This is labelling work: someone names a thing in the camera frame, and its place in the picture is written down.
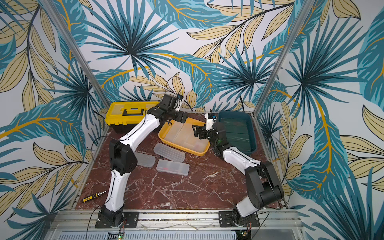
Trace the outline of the clear pencil case top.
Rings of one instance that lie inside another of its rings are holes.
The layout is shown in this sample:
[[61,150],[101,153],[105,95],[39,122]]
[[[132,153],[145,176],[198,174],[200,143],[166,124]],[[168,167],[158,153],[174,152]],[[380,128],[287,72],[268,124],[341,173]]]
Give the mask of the clear pencil case top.
[[177,138],[179,132],[181,131],[184,124],[179,122],[174,122],[169,128],[168,133],[165,135],[164,139],[168,142],[174,143]]

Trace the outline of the teal plastic tray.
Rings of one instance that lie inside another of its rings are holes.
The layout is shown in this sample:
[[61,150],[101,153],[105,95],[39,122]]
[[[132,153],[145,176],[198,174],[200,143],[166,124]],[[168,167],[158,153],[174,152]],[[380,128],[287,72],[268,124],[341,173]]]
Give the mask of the teal plastic tray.
[[218,119],[226,127],[228,141],[242,153],[251,155],[257,150],[252,118],[244,112],[219,112]]

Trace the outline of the yellow plastic tray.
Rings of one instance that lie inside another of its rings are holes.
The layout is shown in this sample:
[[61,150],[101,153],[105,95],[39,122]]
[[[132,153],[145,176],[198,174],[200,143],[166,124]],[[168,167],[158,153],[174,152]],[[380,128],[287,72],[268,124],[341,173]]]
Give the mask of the yellow plastic tray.
[[[197,125],[197,126],[204,126],[204,124],[205,124],[205,123],[203,123],[203,122],[201,122],[201,121],[199,121],[199,120],[195,120],[195,119],[192,119],[192,118],[188,118],[187,121],[186,121],[186,123],[187,123],[187,124],[192,124],[192,125]],[[201,156],[204,156],[204,155],[206,154],[206,152],[209,150],[210,147],[207,147],[205,152],[198,153],[198,152],[195,152],[195,151],[193,151],[193,150],[191,150],[191,149],[181,147],[181,146],[177,145],[176,143],[171,143],[171,142],[166,141],[166,140],[164,139],[164,137],[165,137],[165,135],[168,133],[169,128],[170,128],[171,125],[169,125],[169,124],[164,124],[163,127],[161,128],[161,130],[159,131],[158,136],[159,136],[160,140],[161,140],[163,143],[165,143],[165,144],[167,144],[167,145],[169,145],[169,146],[171,146],[171,147],[174,147],[174,148],[176,148],[176,149],[179,149],[179,150],[181,150],[181,151],[184,151],[184,152],[187,152],[187,153],[196,155],[196,156],[200,156],[200,157],[201,157]]]

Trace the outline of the clear pencil case labelled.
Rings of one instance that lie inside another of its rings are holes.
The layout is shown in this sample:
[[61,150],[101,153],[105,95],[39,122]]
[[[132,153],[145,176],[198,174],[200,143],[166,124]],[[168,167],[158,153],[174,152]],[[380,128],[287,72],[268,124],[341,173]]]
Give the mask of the clear pencil case labelled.
[[193,132],[192,128],[184,130],[184,132],[183,132],[183,140],[184,140],[183,147],[192,150],[194,138],[196,138],[196,137],[194,136],[194,132]]

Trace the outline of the yellow black toolbox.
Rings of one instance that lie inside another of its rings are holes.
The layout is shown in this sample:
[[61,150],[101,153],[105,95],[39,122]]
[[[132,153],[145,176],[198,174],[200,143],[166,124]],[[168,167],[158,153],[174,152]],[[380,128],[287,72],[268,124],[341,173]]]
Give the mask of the yellow black toolbox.
[[144,119],[147,110],[157,104],[157,101],[114,102],[110,105],[105,123],[116,133],[126,134]]

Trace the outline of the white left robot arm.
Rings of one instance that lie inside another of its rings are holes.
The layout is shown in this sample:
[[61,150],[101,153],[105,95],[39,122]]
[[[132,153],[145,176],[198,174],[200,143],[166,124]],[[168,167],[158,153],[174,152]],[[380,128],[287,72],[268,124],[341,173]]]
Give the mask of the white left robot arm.
[[102,205],[99,219],[112,228],[124,223],[124,194],[128,178],[138,164],[135,151],[141,142],[155,129],[172,120],[185,123],[188,113],[180,111],[184,97],[181,94],[165,94],[159,104],[144,111],[144,118],[119,140],[111,140],[111,184],[106,202]]

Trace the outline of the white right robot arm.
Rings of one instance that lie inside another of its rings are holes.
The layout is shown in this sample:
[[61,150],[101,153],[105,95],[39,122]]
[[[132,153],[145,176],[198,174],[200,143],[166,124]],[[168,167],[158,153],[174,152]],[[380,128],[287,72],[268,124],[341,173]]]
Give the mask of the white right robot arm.
[[245,218],[284,198],[285,193],[273,164],[255,160],[232,146],[222,123],[193,125],[192,128],[196,138],[207,139],[217,156],[245,175],[247,196],[236,204],[236,214]]

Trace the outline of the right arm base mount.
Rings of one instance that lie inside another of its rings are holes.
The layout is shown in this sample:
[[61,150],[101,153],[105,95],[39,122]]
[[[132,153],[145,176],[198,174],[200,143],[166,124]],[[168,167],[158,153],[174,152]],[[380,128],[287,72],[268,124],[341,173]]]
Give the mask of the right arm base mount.
[[252,213],[247,217],[242,217],[236,209],[233,209],[232,211],[219,211],[218,215],[221,228],[253,228],[260,226],[259,216],[257,213]]

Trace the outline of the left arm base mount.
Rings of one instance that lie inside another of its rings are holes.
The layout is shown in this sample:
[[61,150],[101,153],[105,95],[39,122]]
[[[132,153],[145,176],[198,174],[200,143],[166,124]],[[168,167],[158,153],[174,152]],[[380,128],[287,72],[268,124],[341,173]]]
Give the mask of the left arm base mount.
[[139,212],[121,212],[114,215],[98,214],[96,229],[135,229],[139,220]]

